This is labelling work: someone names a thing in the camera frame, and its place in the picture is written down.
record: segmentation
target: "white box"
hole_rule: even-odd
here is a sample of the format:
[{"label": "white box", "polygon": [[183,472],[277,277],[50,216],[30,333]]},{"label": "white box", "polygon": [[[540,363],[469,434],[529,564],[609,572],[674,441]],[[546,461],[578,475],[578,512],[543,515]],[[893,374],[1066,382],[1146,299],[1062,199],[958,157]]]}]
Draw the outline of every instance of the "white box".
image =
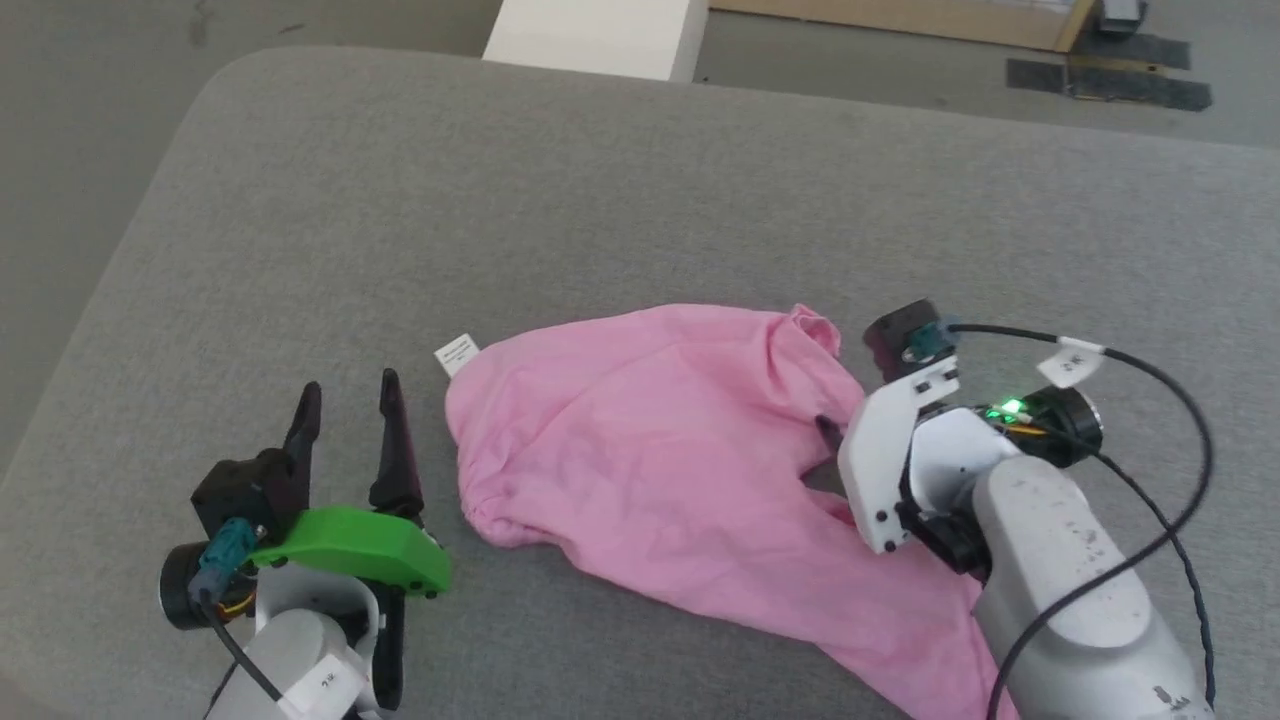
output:
[{"label": "white box", "polygon": [[708,0],[504,0],[485,60],[690,82]]}]

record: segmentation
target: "white sticker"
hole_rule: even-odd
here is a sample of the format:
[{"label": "white sticker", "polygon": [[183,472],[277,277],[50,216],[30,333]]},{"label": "white sticker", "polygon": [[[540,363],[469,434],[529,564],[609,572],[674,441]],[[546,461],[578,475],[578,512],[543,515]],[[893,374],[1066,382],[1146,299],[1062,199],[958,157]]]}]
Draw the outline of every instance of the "white sticker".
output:
[{"label": "white sticker", "polygon": [[276,705],[289,720],[342,720],[367,684],[351,660],[324,656]]},{"label": "white sticker", "polygon": [[1057,342],[1061,350],[1036,365],[1036,369],[1055,386],[1071,387],[1102,366],[1102,351],[1106,348],[1101,345],[1074,337],[1060,337]]},{"label": "white sticker", "polygon": [[444,347],[435,351],[435,359],[440,361],[444,366],[444,372],[453,375],[458,374],[458,370],[463,365],[471,361],[472,357],[480,354],[480,348],[476,346],[475,341],[471,340],[470,334],[461,334],[457,340],[445,345]]}]

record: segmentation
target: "gray fabric couch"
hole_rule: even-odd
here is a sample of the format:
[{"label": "gray fabric couch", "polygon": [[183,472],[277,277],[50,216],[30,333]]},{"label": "gray fabric couch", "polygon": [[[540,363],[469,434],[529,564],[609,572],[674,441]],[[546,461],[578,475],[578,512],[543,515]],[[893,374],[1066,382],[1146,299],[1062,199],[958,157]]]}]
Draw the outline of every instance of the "gray fabric couch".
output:
[{"label": "gray fabric couch", "polygon": [[[801,301],[874,387],[861,329],[931,296],[1129,350],[1203,401],[1221,461],[1185,542],[1219,705],[1272,719],[1277,177],[1252,149],[421,54],[252,55],[191,109],[0,488],[0,667],[72,716],[197,716],[228,656],[155,602],[166,550],[200,539],[191,488],[279,442],[316,379],[314,501],[360,503],[394,366],[457,566],[453,592],[411,606],[406,717],[900,717],[813,647],[554,548],[484,544],[431,351],[664,302]],[[966,395],[1029,391],[1046,355],[969,342]],[[1119,366],[1089,392],[1114,455],[1175,510],[1197,464],[1179,406]],[[1123,547],[1157,532],[1103,470],[1075,475]],[[1142,575],[1198,662],[1176,560]]]}]

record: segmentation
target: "pink cloth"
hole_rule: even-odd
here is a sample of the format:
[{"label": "pink cloth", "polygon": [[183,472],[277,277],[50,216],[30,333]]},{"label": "pink cloth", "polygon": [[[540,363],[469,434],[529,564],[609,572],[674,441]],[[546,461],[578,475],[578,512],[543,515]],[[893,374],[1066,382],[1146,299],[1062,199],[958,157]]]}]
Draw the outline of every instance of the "pink cloth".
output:
[{"label": "pink cloth", "polygon": [[801,305],[668,305],[493,345],[445,401],[463,512],[493,544],[556,543],[625,588],[817,643],[919,720],[983,717],[978,585],[919,543],[877,557],[845,501],[800,480],[828,457],[814,416],[845,424],[863,400],[838,351]]}]

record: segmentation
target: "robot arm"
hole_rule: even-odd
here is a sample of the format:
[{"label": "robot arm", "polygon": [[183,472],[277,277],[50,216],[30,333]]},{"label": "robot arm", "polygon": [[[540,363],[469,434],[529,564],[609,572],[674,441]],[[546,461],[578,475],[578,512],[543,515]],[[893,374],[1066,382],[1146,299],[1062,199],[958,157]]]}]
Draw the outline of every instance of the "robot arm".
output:
[{"label": "robot arm", "polygon": [[[399,378],[383,373],[371,510],[311,507],[320,386],[303,389],[280,448],[221,461],[192,506],[209,542],[170,551],[160,606],[178,629],[212,628],[236,656],[206,720],[385,720],[399,706],[406,597],[449,587],[422,529],[422,488]],[[241,650],[224,624],[251,615]]]},{"label": "robot arm", "polygon": [[[1018,436],[1001,413],[938,401],[959,389],[954,345],[927,301],[886,315],[864,338],[888,384],[872,393],[837,451],[863,539],[877,553],[913,538],[983,583],[973,614],[997,664],[1059,598],[1125,560],[1061,470],[1083,454],[1052,436]],[[1092,404],[1046,388],[1023,401],[1088,445]],[[1053,615],[1012,666],[1024,720],[1204,720],[1196,671],[1128,570]]]}]

